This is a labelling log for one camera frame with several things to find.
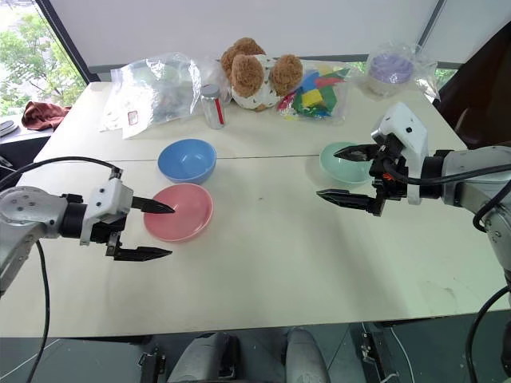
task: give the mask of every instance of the red foam piece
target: red foam piece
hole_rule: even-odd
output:
[[[314,83],[316,84],[316,86],[318,88],[335,85],[338,82],[344,82],[344,81],[341,80],[340,78],[335,78],[335,77],[318,77],[318,78],[314,79]]]

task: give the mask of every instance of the blue bowl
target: blue bowl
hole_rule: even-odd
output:
[[[202,184],[213,173],[215,164],[215,149],[195,138],[170,144],[158,157],[158,168],[175,184]]]

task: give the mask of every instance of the tree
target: tree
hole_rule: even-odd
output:
[[[39,101],[72,105],[85,87],[50,26],[38,14],[24,14],[17,30],[0,33],[0,65],[8,73],[0,83],[0,114]]]

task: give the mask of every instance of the pink bowl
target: pink bowl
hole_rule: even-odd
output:
[[[144,213],[145,227],[162,241],[179,242],[195,237],[208,225],[213,214],[211,195],[199,185],[177,184],[153,198],[176,211],[172,214]]]

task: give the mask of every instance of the purple object in bag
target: purple object in bag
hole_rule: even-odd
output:
[[[369,75],[387,84],[408,82],[414,72],[414,64],[396,53],[382,53],[370,63]]]

